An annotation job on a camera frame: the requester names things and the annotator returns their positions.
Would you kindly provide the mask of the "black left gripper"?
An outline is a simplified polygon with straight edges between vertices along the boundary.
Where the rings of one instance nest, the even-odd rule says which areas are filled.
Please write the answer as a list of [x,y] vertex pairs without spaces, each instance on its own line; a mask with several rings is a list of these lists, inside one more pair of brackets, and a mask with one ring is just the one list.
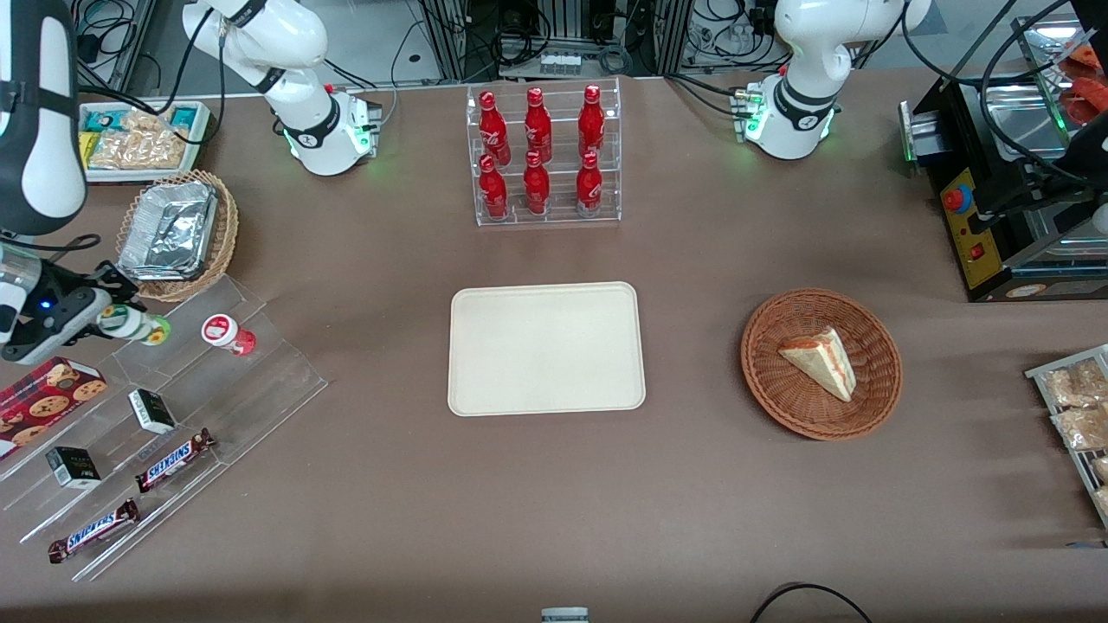
[[1073,134],[1066,149],[1066,170],[1095,183],[1107,182],[1107,111]]

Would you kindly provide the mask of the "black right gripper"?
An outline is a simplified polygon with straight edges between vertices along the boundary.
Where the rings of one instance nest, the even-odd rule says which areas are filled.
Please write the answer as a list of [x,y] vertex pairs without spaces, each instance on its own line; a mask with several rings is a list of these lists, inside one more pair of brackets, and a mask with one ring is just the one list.
[[141,305],[138,287],[113,263],[58,295],[35,294],[27,279],[3,273],[3,360],[40,364],[86,337],[112,340],[98,325],[111,305]]

